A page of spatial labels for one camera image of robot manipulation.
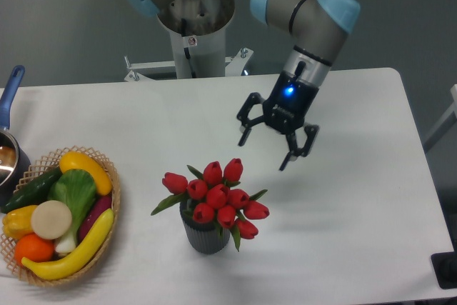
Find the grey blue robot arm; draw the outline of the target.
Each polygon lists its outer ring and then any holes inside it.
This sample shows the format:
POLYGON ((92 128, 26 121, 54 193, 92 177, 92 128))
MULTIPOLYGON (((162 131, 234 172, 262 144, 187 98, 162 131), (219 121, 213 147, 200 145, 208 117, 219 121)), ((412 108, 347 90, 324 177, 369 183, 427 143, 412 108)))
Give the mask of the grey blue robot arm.
MULTIPOLYGON (((127 0, 140 14, 156 17, 169 32, 180 79, 225 76, 226 28, 234 0, 127 0)), ((307 156, 318 133, 306 114, 361 7, 355 0, 250 0, 261 23, 295 38, 296 43, 267 98, 252 93, 238 112, 241 143, 265 124, 286 137, 290 161, 307 156)))

